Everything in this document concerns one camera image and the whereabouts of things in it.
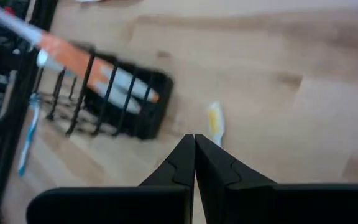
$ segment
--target black plastic object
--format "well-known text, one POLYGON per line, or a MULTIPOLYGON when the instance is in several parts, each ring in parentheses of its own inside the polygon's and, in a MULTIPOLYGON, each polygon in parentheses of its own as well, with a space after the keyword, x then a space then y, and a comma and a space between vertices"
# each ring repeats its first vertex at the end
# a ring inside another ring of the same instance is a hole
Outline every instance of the black plastic object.
POLYGON ((186 135, 140 186, 49 190, 31 201, 27 223, 191 223, 194 166, 186 135))
POLYGON ((206 137, 186 135, 139 187, 58 189, 33 223, 190 223, 194 169, 207 223, 358 223, 358 184, 278 184, 206 137))
POLYGON ((196 135, 207 223, 358 223, 358 184, 277 184, 196 135))
POLYGON ((57 78, 55 89, 53 91, 53 100, 46 101, 47 103, 50 103, 52 105, 52 108, 47 118, 49 120, 52 120, 54 118, 55 108, 57 105, 60 104, 61 106, 74 108, 73 116, 71 118, 67 118, 65 116, 59 117, 60 119, 70 121, 70 127, 66 132, 67 135, 70 135, 75 130, 82 133, 88 132, 88 134, 92 135, 104 133, 110 134, 112 136, 117 136, 120 133, 125 133, 129 136, 136 136, 139 139, 155 138, 158 134, 158 130, 161 126, 163 117, 165 116, 168 101, 172 93, 172 79, 160 71, 141 68, 133 63, 120 61, 114 55, 97 53, 92 46, 82 46, 82 49, 87 50, 91 54, 91 60, 89 61, 88 71, 85 74, 85 78, 82 83, 78 99, 72 99, 72 90, 77 83, 76 79, 74 79, 73 81, 73 84, 71 86, 71 92, 68 96, 62 96, 59 94, 64 76, 64 73, 61 73, 57 78), (108 62, 111 62, 115 68, 109 81, 108 90, 104 96, 99 96, 93 90, 86 87, 90 75, 90 70, 95 57, 99 57, 108 62), (110 95, 117 67, 133 75, 131 85, 129 86, 129 89, 127 91, 126 103, 123 108, 119 108, 108 101, 108 96, 110 95), (133 83, 135 82, 136 78, 147 83, 149 86, 143 98, 136 98, 131 96, 133 83), (153 88, 160 96, 158 102, 156 103, 151 103, 146 100, 151 88, 153 88), (71 103, 60 103, 59 98, 61 97, 68 98, 71 103), (127 112, 127 104, 129 102, 130 97, 133 97, 133 99, 137 100, 137 102, 140 104, 141 111, 139 114, 132 114, 127 112), (92 122, 86 118, 78 119, 78 114, 82 109, 86 109, 88 112, 96 116, 97 122, 92 122), (77 124, 80 123, 94 124, 94 131, 89 132, 81 128, 81 126, 76 127, 77 124), (115 132, 108 133, 107 131, 101 129, 101 125, 103 123, 108 123, 116 127, 115 132))

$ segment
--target white object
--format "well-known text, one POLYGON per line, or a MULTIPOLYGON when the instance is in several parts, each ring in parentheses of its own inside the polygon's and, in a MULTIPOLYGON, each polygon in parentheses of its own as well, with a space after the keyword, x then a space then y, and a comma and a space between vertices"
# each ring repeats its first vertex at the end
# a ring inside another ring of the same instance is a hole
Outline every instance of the white object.
MULTIPOLYGON (((54 61, 54 59, 52 57, 50 57, 49 54, 44 50, 40 50, 40 52, 38 53, 37 65, 39 67, 46 67, 46 68, 49 68, 49 69, 52 69, 55 71, 63 70, 63 65, 54 61)), ((110 78, 112 70, 106 69, 105 71, 103 71, 103 73, 108 78, 110 78)), ((123 89, 124 91, 127 91, 129 89, 129 86, 131 85, 132 77, 133 76, 129 72, 126 72, 125 70, 123 70, 121 68, 118 68, 117 72, 116 72, 116 76, 112 83, 113 88, 119 87, 119 88, 123 89)), ((147 84, 138 78, 135 79, 135 83, 134 83, 134 87, 132 89, 131 95, 136 96, 140 99, 143 99, 146 94, 146 91, 147 91, 147 84)), ((150 89, 147 100, 155 102, 156 99, 158 99, 158 94, 153 89, 150 89)))
MULTIPOLYGON (((54 61, 53 58, 49 57, 49 54, 44 50, 40 50, 40 52, 38 53, 37 65, 39 67, 46 67, 46 68, 49 68, 49 69, 52 69, 52 70, 55 70, 58 72, 61 72, 64 69, 64 67, 62 65, 60 65, 59 63, 54 61)), ((68 75, 74 75, 70 71, 67 71, 67 73, 68 73, 68 75)), ((119 108, 123 108, 125 105, 125 100, 127 98, 127 93, 119 91, 117 86, 114 86, 115 82, 116 82, 116 78, 114 79, 113 86, 110 91, 109 101, 112 104, 118 106, 119 108)), ((97 83, 96 87, 100 93, 106 93, 108 84, 97 83)), ((135 99, 133 99, 132 97, 129 99, 127 111, 130 113, 133 113, 133 114, 140 113, 140 104, 138 104, 138 102, 135 99)))
POLYGON ((20 54, 20 50, 19 49, 14 49, 12 52, 14 55, 19 55, 20 54))
MULTIPOLYGON (((107 92, 108 84, 97 82, 96 87, 100 93, 105 93, 107 92)), ((123 108, 125 105, 126 98, 127 98, 126 93, 123 93, 119 91, 117 88, 115 88, 114 86, 112 86, 109 95, 109 101, 112 104, 118 106, 119 108, 123 108)), ((138 102, 135 99, 133 99, 133 97, 129 98, 127 111, 132 114, 140 113, 140 104, 138 104, 138 102)))
POLYGON ((209 132, 212 140, 219 147, 222 147, 222 137, 224 134, 224 119, 221 104, 214 102, 208 108, 209 132))

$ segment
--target black frame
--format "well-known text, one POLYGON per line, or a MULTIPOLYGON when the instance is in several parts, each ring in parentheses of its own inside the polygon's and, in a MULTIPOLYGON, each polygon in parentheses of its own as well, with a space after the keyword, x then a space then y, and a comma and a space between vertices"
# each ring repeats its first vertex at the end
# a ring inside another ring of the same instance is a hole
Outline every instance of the black frame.
MULTIPOLYGON (((30 23, 43 30, 49 30, 57 2, 37 0, 30 23)), ((20 59, 10 102, 6 114, 0 119, 0 207, 28 108, 28 100, 38 72, 35 63, 37 54, 37 50, 32 50, 20 59)))

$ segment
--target black metal basket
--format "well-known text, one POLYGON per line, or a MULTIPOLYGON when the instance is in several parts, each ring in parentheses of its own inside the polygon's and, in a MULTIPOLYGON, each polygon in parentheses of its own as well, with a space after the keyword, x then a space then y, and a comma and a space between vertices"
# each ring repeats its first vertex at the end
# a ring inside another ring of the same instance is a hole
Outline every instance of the black metal basket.
POLYGON ((163 117, 167 109, 168 101, 173 88, 173 81, 166 74, 148 68, 141 68, 134 63, 123 62, 114 55, 100 54, 95 52, 95 49, 91 47, 88 49, 91 54, 91 59, 88 63, 87 73, 83 80, 80 95, 78 99, 73 99, 73 89, 76 85, 77 79, 75 78, 71 91, 68 96, 60 94, 65 71, 62 71, 56 81, 55 89, 53 90, 52 101, 47 101, 51 104, 52 108, 47 116, 49 120, 55 119, 58 116, 59 119, 68 120, 70 127, 68 128, 66 135, 69 136, 74 130, 81 133, 88 133, 91 135, 97 135, 99 133, 109 134, 117 136, 120 133, 125 133, 129 136, 135 136, 140 139, 152 139, 158 134, 159 127, 162 123, 163 117), (133 75, 131 85, 128 89, 126 103, 123 108, 119 108, 108 101, 112 83, 116 74, 116 69, 112 71, 112 75, 109 81, 109 86, 104 97, 99 96, 93 90, 89 89, 86 84, 90 76, 91 67, 95 57, 100 57, 114 65, 114 68, 123 69, 133 75), (127 106, 129 99, 131 98, 131 92, 135 79, 138 78, 147 83, 148 89, 145 92, 143 99, 138 100, 141 105, 141 111, 139 114, 132 114, 127 112, 127 106), (158 102, 151 103, 147 101, 150 89, 153 88, 160 96, 158 102), (68 98, 70 103, 60 101, 60 98, 68 98), (65 114, 61 114, 56 111, 57 105, 73 108, 73 114, 68 117, 65 114), (92 121, 87 118, 79 117, 80 110, 86 110, 97 117, 97 121, 92 121), (94 125, 94 129, 89 131, 82 128, 81 124, 88 123, 94 125), (116 127, 114 132, 109 132, 101 128, 103 123, 108 123, 111 126, 116 127))

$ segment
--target black metal bar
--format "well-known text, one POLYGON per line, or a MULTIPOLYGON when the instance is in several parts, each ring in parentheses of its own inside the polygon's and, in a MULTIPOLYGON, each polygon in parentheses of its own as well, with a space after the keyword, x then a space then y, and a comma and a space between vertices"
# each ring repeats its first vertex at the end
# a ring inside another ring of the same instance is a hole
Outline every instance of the black metal bar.
POLYGON ((41 83, 41 79, 42 79, 42 74, 44 73, 44 68, 40 68, 38 70, 38 73, 37 73, 37 81, 35 81, 35 85, 34 85, 34 89, 33 89, 33 92, 34 93, 37 93, 38 92, 38 89, 40 87, 40 83, 41 83))
POLYGON ((65 69, 63 71, 61 71, 57 77, 57 80, 56 80, 55 89, 53 91, 52 108, 50 109, 49 114, 46 117, 50 121, 53 120, 53 117, 55 114, 55 109, 56 109, 57 102, 59 99, 60 89, 62 88, 63 78, 65 77, 65 72, 66 72, 65 69))
POLYGON ((92 49, 90 49, 89 52, 91 54, 91 57, 89 58, 88 67, 86 68, 84 81, 82 83, 81 90, 80 90, 80 96, 78 97, 78 102, 77 102, 77 104, 75 106, 73 117, 71 118, 70 127, 66 131, 66 136, 71 135, 73 133, 73 131, 74 131, 74 128, 75 128, 76 122, 77 122, 77 118, 78 118, 78 113, 80 112, 81 104, 82 104, 82 102, 84 100, 86 85, 88 84, 88 80, 90 79, 90 75, 91 75, 91 71, 92 71, 92 65, 93 65, 93 61, 94 61, 94 58, 95 58, 95 49, 92 48, 92 49))
POLYGON ((69 100, 72 100, 73 93, 74 93, 74 88, 75 88, 76 83, 77 83, 77 77, 74 77, 73 84, 71 84, 71 88, 70 88, 70 94, 68 95, 69 100))
MULTIPOLYGON (((151 111, 154 112, 153 116, 150 116, 149 117, 149 120, 151 123, 154 123, 155 122, 155 119, 158 115, 155 114, 156 111, 158 111, 157 107, 160 106, 158 103, 154 103, 153 104, 153 109, 151 111)), ((149 137, 151 135, 151 131, 154 127, 152 125, 149 126, 149 129, 147 130, 147 133, 148 133, 148 136, 149 137)))
POLYGON ((122 108, 122 111, 121 111, 121 114, 120 114, 120 118, 119 118, 119 121, 118 121, 116 132, 114 132, 112 134, 112 136, 114 136, 114 137, 119 135, 119 133, 121 132, 121 129, 122 129, 122 125, 124 124, 124 119, 125 119, 126 111, 127 111, 127 108, 128 108, 129 100, 131 99, 131 93, 132 93, 132 90, 134 89, 136 76, 137 76, 137 70, 135 70, 135 72, 133 74, 133 77, 132 77, 132 80, 131 80, 131 84, 129 85, 129 89, 128 89, 128 92, 127 92, 127 98, 125 99, 125 104, 124 104, 124 107, 122 108))
POLYGON ((19 69, 19 75, 15 80, 12 98, 8 105, 12 119, 10 125, 6 127, 8 132, 0 138, 0 206, 28 108, 28 100, 35 83, 37 69, 34 69, 34 65, 36 57, 37 51, 33 51, 24 57, 26 63, 21 63, 21 69, 19 69))
POLYGON ((149 97, 150 90, 152 89, 153 80, 154 80, 154 72, 151 74, 151 77, 150 77, 149 81, 147 82, 146 94, 143 97, 140 112, 139 112, 138 117, 136 118, 133 135, 137 135, 139 133, 140 123, 142 122, 142 116, 144 116, 144 105, 146 104, 147 98, 149 97))
POLYGON ((92 135, 95 136, 97 134, 99 134, 99 131, 100 131, 100 126, 102 125, 102 120, 103 120, 103 116, 106 112, 106 107, 107 107, 107 104, 108 104, 108 100, 109 100, 109 97, 110 97, 110 92, 111 92, 111 88, 112 88, 112 83, 114 81, 114 78, 116 77, 116 72, 117 72, 117 68, 118 68, 118 62, 114 65, 114 68, 111 72, 111 76, 110 76, 110 80, 109 80, 109 85, 107 87, 107 91, 106 91, 106 94, 104 95, 104 98, 103 98, 103 103, 102 103, 102 107, 101 107, 101 111, 100 111, 100 114, 98 116, 98 121, 96 122, 96 128, 95 130, 93 131, 92 135))

